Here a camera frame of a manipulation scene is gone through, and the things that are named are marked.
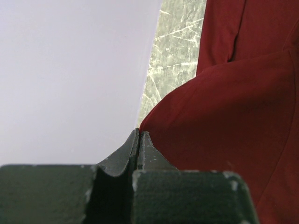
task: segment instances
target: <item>garment seam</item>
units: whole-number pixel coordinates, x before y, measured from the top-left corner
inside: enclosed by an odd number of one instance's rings
[[[263,195],[265,194],[266,190],[268,189],[268,186],[269,186],[269,184],[270,184],[270,182],[271,182],[271,180],[272,180],[272,178],[273,178],[273,175],[275,174],[275,172],[276,172],[276,170],[277,170],[278,164],[279,164],[279,162],[281,161],[282,155],[283,155],[284,152],[285,152],[285,148],[286,148],[287,143],[288,143],[288,141],[289,141],[290,133],[291,133],[291,130],[292,130],[292,127],[293,127],[294,117],[295,117],[295,112],[296,112],[296,110],[297,110],[297,106],[296,106],[296,103],[297,103],[296,68],[295,68],[295,63],[294,63],[294,61],[293,61],[293,59],[292,59],[292,56],[291,56],[289,50],[288,50],[288,53],[289,53],[289,56],[290,56],[290,59],[291,59],[292,65],[293,65],[293,75],[294,75],[293,80],[294,80],[294,92],[295,92],[295,94],[294,94],[294,95],[295,95],[294,109],[293,109],[293,113],[292,113],[291,124],[290,124],[290,128],[289,128],[289,131],[288,131],[288,135],[287,135],[285,144],[284,144],[284,149],[281,151],[280,156],[279,156],[279,159],[278,159],[278,161],[277,161],[277,163],[276,163],[276,165],[275,165],[275,168],[273,169],[273,172],[272,172],[272,174],[271,174],[271,177],[269,178],[269,181],[268,181],[268,183],[267,183],[265,189],[263,190],[263,192],[262,192],[262,194],[261,194],[261,197],[259,198],[259,200],[258,200],[258,202],[257,202],[257,204],[256,204],[256,209],[258,209],[258,206],[260,205],[260,202],[261,202],[261,200],[262,200],[262,197],[263,197]]]

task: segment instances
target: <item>marble floor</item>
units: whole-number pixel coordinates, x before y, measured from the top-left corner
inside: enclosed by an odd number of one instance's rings
[[[169,92],[195,77],[206,0],[163,0],[138,126]]]

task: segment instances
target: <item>red cloth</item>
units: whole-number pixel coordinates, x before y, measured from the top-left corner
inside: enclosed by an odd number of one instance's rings
[[[208,0],[197,76],[140,127],[179,169],[239,173],[262,224],[299,223],[296,9],[297,0]]]

